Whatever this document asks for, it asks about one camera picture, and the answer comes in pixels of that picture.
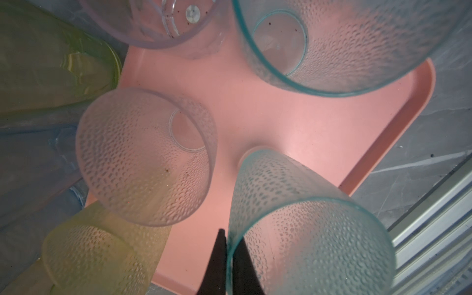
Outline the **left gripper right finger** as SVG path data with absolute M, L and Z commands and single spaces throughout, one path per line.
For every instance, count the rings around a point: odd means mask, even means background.
M 232 257 L 231 282 L 234 295 L 265 295 L 244 238 L 237 245 Z

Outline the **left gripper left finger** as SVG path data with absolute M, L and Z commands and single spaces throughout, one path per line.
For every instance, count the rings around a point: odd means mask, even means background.
M 227 242 L 225 230 L 218 231 L 202 284 L 196 295 L 225 295 Z

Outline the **teal glass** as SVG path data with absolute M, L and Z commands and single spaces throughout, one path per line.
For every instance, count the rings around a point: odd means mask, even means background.
M 300 162 L 261 149 L 242 161 L 229 217 L 226 291 L 242 239 L 265 295 L 387 295 L 396 271 L 384 225 Z
M 268 84 L 319 97 L 379 89 L 425 61 L 470 1 L 233 1 L 243 53 Z

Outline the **peach short glass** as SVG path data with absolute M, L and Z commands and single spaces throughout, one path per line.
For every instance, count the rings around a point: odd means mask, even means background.
M 53 295 L 143 295 L 161 260 L 171 227 L 128 222 L 99 202 L 45 238 L 41 259 Z

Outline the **clear short glass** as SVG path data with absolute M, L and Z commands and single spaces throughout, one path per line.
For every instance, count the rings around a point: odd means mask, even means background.
M 127 221 L 152 227 L 179 223 L 203 204 L 217 145 L 204 105 L 133 87 L 97 98 L 76 134 L 79 169 L 92 194 Z

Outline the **clear round glass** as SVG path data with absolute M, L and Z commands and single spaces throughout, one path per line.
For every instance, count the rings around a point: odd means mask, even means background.
M 217 53 L 229 29 L 230 1 L 82 0 L 80 4 L 121 42 L 187 59 Z

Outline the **green short glass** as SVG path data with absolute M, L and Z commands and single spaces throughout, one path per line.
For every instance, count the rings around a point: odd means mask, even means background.
M 53 281 L 45 270 L 42 259 L 38 259 L 26 271 L 8 284 L 2 295 L 49 295 Z

